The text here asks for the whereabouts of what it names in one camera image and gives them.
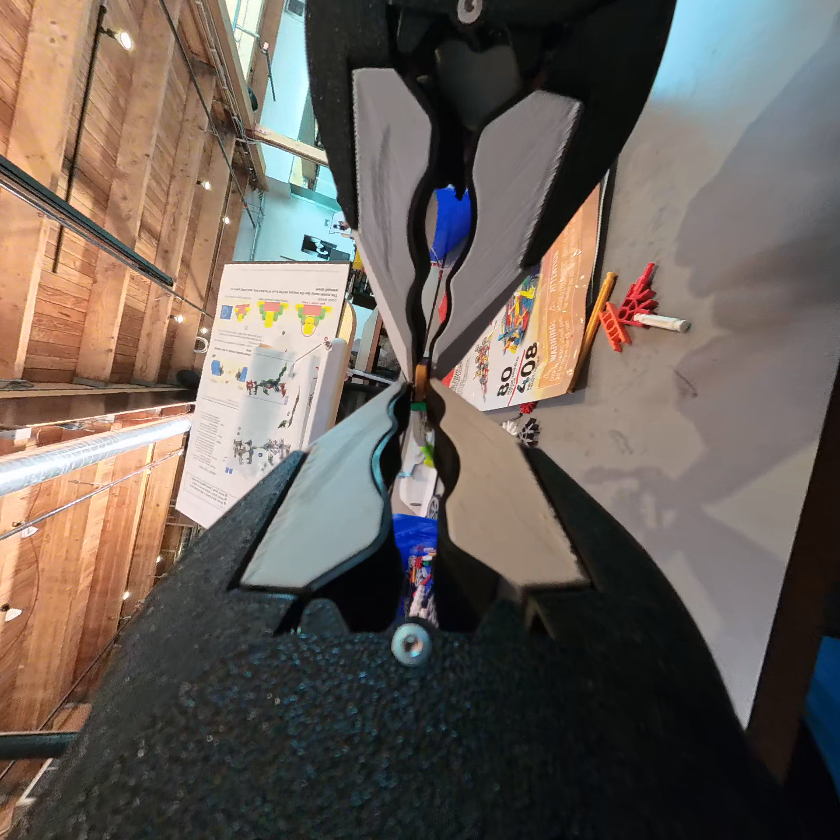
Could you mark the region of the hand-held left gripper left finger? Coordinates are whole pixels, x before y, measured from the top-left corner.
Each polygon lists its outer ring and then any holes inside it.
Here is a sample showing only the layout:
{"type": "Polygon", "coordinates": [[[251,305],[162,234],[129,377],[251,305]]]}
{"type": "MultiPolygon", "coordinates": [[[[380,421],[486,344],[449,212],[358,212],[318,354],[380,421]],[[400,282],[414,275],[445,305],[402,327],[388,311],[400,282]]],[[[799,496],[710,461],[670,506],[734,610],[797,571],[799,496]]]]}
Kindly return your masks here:
{"type": "Polygon", "coordinates": [[[308,448],[238,584],[301,595],[367,560],[392,526],[412,388],[397,381],[308,448]]]}

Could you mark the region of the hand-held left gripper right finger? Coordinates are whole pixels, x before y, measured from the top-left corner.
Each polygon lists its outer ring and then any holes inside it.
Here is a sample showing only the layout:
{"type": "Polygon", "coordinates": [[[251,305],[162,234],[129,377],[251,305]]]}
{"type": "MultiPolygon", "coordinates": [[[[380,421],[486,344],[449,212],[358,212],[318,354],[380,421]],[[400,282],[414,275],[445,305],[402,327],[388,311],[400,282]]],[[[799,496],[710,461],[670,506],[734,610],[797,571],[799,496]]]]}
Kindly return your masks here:
{"type": "Polygon", "coordinates": [[[587,586],[518,439],[439,380],[426,397],[449,542],[523,592],[587,586]]]}

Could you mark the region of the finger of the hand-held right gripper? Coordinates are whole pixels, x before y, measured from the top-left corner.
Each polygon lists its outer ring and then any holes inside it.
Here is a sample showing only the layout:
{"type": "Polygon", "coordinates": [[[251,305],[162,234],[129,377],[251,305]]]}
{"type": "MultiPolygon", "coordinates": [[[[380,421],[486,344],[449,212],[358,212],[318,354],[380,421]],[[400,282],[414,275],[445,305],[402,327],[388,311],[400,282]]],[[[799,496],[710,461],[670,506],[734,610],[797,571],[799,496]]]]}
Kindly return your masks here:
{"type": "Polygon", "coordinates": [[[413,304],[421,265],[414,223],[433,122],[392,68],[354,70],[352,93],[358,207],[353,232],[397,362],[402,373],[412,375],[420,330],[413,304]]]}
{"type": "Polygon", "coordinates": [[[527,253],[583,109],[580,100],[536,90],[480,132],[469,189],[475,223],[448,277],[435,377],[456,367],[532,267],[527,253]]]}

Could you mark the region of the blue plastic bin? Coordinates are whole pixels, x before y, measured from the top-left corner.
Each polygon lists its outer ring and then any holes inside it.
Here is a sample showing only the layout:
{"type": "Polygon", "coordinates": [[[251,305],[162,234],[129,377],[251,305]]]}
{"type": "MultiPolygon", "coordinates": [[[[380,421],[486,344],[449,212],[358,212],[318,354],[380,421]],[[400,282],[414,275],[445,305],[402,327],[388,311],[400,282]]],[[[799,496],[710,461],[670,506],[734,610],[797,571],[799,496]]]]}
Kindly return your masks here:
{"type": "Polygon", "coordinates": [[[434,199],[436,218],[429,256],[432,262],[440,263],[468,237],[472,203],[469,189],[459,195],[451,185],[434,190],[434,199]]]}
{"type": "Polygon", "coordinates": [[[408,557],[413,548],[418,544],[430,545],[436,550],[437,555],[438,523],[434,519],[421,518],[407,514],[394,514],[393,526],[395,545],[400,553],[403,572],[402,584],[400,589],[400,598],[397,606],[396,616],[397,618],[403,619],[408,618],[408,616],[404,614],[404,605],[407,595],[408,557]]]}

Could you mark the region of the lime and gray toy assembly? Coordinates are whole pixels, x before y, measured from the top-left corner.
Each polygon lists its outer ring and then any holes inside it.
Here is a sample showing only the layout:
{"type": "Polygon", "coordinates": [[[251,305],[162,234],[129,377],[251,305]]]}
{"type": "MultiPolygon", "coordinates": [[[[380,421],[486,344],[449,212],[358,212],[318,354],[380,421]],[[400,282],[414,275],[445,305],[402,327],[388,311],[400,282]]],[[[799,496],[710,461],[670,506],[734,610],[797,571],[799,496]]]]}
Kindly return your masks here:
{"type": "MultiPolygon", "coordinates": [[[[416,366],[413,378],[412,402],[426,402],[428,391],[427,364],[420,363],[416,366]]],[[[429,419],[428,410],[426,413],[413,413],[411,411],[410,421],[411,438],[423,456],[423,464],[426,467],[434,467],[434,445],[435,431],[432,421],[429,419]]]]}

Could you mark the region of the white document holder plate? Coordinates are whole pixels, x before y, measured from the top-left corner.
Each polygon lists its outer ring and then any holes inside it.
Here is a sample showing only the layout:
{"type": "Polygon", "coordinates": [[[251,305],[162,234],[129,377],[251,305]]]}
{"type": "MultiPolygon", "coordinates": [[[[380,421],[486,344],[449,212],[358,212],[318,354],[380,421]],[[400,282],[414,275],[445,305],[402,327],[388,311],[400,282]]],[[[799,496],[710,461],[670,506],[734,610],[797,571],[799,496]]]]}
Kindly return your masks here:
{"type": "Polygon", "coordinates": [[[326,431],[348,349],[346,340],[336,338],[299,356],[263,345],[253,352],[238,420],[244,463],[277,466],[326,431]]]}

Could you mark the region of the printed plastic toy bag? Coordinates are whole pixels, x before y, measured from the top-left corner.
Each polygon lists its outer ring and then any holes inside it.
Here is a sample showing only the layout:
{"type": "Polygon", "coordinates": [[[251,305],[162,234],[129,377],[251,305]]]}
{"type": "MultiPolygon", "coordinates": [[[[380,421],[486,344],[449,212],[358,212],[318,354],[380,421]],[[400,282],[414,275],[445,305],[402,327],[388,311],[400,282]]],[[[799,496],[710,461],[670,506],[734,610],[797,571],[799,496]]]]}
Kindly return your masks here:
{"type": "Polygon", "coordinates": [[[443,382],[481,412],[567,393],[581,355],[602,214],[598,185],[443,382]]]}

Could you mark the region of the light wooden easel board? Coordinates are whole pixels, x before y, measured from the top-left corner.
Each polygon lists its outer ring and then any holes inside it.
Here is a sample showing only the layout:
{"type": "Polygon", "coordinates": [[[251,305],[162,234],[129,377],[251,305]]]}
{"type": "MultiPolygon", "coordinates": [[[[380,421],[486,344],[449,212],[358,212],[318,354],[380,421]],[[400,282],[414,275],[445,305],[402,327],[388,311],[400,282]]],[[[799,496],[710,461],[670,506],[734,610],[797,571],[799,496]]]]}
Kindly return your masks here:
{"type": "Polygon", "coordinates": [[[345,301],[343,303],[341,319],[339,322],[337,342],[342,343],[339,350],[335,351],[336,361],[338,364],[336,383],[333,389],[332,399],[332,425],[336,425],[340,420],[338,417],[340,409],[340,399],[343,392],[343,385],[347,380],[348,369],[350,368],[350,357],[354,344],[357,316],[353,305],[345,301]]]}

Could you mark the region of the white paper sign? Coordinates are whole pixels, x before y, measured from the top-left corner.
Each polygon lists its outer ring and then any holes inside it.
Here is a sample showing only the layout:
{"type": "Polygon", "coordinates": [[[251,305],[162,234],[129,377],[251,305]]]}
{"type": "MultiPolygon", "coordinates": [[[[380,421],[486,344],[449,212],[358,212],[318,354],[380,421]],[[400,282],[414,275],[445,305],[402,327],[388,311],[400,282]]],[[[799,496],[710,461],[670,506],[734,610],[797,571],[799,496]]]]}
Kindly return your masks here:
{"type": "Polygon", "coordinates": [[[268,469],[243,462],[238,420],[251,357],[261,345],[299,356],[336,339],[350,269],[348,261],[224,268],[175,502],[196,525],[209,529],[290,456],[268,469]]]}

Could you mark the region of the red connector with rod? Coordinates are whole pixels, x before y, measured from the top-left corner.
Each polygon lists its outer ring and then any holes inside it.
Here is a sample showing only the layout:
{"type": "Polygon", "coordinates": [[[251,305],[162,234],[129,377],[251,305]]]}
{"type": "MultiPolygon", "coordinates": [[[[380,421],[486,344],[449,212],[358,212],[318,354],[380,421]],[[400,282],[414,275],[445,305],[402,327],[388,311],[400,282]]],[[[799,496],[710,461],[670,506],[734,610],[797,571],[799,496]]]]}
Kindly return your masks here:
{"type": "Polygon", "coordinates": [[[654,262],[648,263],[643,274],[628,288],[618,310],[618,320],[621,324],[639,326],[641,323],[636,321],[636,315],[657,313],[658,301],[652,286],[656,268],[654,262]]]}

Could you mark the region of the orange ladder piece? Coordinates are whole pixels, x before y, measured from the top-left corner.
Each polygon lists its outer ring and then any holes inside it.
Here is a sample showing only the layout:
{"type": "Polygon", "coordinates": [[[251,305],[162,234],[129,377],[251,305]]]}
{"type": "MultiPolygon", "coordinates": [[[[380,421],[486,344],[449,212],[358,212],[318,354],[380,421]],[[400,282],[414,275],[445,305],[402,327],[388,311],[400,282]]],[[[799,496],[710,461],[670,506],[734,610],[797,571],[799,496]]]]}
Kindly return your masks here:
{"type": "Polygon", "coordinates": [[[613,351],[621,353],[624,346],[632,344],[632,339],[629,336],[625,324],[618,317],[618,310],[609,301],[607,301],[602,310],[599,312],[599,319],[604,331],[604,334],[613,351]]]}

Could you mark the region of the black steel beam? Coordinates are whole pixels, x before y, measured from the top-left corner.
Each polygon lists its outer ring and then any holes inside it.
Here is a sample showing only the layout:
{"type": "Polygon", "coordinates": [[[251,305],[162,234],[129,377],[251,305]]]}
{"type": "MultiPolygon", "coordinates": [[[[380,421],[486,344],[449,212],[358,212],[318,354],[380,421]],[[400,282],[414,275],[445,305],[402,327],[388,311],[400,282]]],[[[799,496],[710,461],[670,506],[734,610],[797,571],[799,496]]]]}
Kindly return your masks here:
{"type": "Polygon", "coordinates": [[[175,295],[175,281],[161,269],[124,244],[88,216],[37,182],[31,175],[1,156],[1,187],[36,211],[96,246],[122,265],[156,286],[175,295]]]}

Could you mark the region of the silver ventilation duct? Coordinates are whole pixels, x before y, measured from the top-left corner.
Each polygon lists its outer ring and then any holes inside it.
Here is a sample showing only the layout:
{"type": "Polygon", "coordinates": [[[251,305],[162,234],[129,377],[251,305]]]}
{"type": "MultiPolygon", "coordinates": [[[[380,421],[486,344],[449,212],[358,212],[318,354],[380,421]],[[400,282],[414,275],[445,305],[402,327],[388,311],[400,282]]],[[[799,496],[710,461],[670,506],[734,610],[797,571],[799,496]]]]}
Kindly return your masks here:
{"type": "Polygon", "coordinates": [[[4,455],[1,457],[1,497],[94,466],[137,448],[183,435],[192,425],[192,414],[170,416],[143,426],[4,455]]]}

